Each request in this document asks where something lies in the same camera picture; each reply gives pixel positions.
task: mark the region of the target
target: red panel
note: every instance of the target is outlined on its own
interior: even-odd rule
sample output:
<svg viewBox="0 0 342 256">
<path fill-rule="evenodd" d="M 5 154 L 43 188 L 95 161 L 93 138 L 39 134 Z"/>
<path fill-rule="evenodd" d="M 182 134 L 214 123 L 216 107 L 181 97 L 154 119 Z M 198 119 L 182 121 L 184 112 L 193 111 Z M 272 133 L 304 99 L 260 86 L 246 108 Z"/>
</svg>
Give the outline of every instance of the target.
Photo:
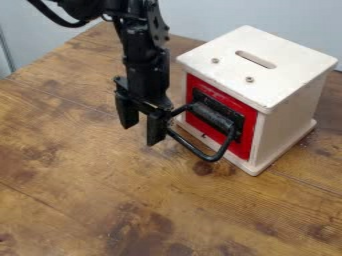
<svg viewBox="0 0 342 256">
<path fill-rule="evenodd" d="M 216 98 L 221 103 L 229 106 L 233 110 L 245 116 L 245 126 L 241 137 L 241 143 L 233 142 L 229 150 L 244 160 L 250 159 L 252 143 L 254 136 L 254 127 L 257 122 L 258 112 L 244 102 L 233 98 L 225 92 L 202 81 L 198 77 L 188 75 L 188 103 L 193 101 L 193 89 L 198 88 L 204 93 Z M 190 112 L 186 114 L 186 121 L 201 132 L 204 132 L 220 144 L 225 141 L 225 135 L 218 132 L 208 123 L 198 119 Z"/>
</svg>

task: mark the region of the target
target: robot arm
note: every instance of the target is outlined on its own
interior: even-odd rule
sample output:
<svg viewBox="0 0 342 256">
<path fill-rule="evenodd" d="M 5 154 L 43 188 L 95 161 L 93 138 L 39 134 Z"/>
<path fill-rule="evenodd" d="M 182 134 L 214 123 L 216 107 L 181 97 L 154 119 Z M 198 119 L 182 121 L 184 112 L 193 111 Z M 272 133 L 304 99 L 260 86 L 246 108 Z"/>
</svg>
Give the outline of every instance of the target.
<svg viewBox="0 0 342 256">
<path fill-rule="evenodd" d="M 66 27 L 85 26 L 105 14 L 113 18 L 124 44 L 128 71 L 128 78 L 114 78 L 117 109 L 124 127 L 129 129 L 140 123 L 142 112 L 148 115 L 149 146 L 170 135 L 204 160 L 218 161 L 233 140 L 238 140 L 234 122 L 225 117 L 225 113 L 220 113 L 224 109 L 220 103 L 212 104 L 213 100 L 198 92 L 194 92 L 194 101 L 173 111 L 173 103 L 166 95 L 170 85 L 170 53 L 165 43 L 170 40 L 170 28 L 161 15 L 158 0 L 51 0 L 79 20 L 77 23 L 62 19 L 42 0 L 27 1 L 55 23 Z M 172 119 L 185 111 L 190 111 L 228 136 L 214 156 L 206 155 L 172 129 Z"/>
</svg>

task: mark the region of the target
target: black handle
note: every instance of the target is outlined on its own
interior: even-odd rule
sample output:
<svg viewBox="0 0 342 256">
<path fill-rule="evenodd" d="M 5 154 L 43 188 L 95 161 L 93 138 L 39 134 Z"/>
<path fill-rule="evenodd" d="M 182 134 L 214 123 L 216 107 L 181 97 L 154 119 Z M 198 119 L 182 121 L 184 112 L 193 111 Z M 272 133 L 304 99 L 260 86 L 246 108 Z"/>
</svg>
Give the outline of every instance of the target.
<svg viewBox="0 0 342 256">
<path fill-rule="evenodd" d="M 236 139 L 236 126 L 234 122 L 228 119 L 224 115 L 210 109 L 204 103 L 197 102 L 185 105 L 177 109 L 172 115 L 178 116 L 185 111 L 190 111 L 198 118 L 209 123 L 217 130 L 228 135 L 228 138 L 216 155 L 210 156 L 204 153 L 170 127 L 168 128 L 168 134 L 205 161 L 217 162 L 225 155 L 229 146 Z"/>
</svg>

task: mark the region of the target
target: wooden table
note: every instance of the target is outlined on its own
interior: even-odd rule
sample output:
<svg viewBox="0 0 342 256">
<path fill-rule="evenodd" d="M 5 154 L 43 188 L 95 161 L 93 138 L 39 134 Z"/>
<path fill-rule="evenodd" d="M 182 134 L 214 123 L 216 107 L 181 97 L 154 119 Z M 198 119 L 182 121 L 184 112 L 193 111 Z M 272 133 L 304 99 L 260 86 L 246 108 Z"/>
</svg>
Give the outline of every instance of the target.
<svg viewBox="0 0 342 256">
<path fill-rule="evenodd" d="M 201 44 L 173 37 L 173 56 Z M 0 82 L 0 255 L 341 256 L 342 74 L 319 129 L 254 178 L 173 139 L 149 148 L 145 121 L 122 129 L 121 55 L 102 23 Z"/>
</svg>

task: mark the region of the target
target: wooden box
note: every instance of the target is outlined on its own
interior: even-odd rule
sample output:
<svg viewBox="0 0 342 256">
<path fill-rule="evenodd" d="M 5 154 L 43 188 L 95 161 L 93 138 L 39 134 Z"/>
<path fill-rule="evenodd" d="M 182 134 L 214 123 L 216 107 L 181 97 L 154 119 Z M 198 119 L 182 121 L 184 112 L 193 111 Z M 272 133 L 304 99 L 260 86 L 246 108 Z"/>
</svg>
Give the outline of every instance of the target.
<svg viewBox="0 0 342 256">
<path fill-rule="evenodd" d="M 250 26 L 178 57 L 184 101 L 198 88 L 245 116 L 241 142 L 225 157 L 257 176 L 313 130 L 327 77 L 337 59 Z M 178 124 L 218 150 L 225 136 L 192 113 Z"/>
</svg>

